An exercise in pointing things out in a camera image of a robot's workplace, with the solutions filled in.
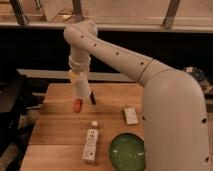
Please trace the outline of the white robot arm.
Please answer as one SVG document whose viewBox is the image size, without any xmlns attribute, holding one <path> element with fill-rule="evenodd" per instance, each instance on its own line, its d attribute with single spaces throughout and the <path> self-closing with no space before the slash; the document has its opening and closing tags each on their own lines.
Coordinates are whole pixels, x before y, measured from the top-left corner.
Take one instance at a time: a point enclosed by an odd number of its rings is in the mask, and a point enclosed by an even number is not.
<svg viewBox="0 0 213 171">
<path fill-rule="evenodd" d="M 144 88 L 146 171 L 210 171 L 205 98 L 191 75 L 99 39 L 91 20 L 66 27 L 64 38 L 73 56 L 91 54 Z"/>
</svg>

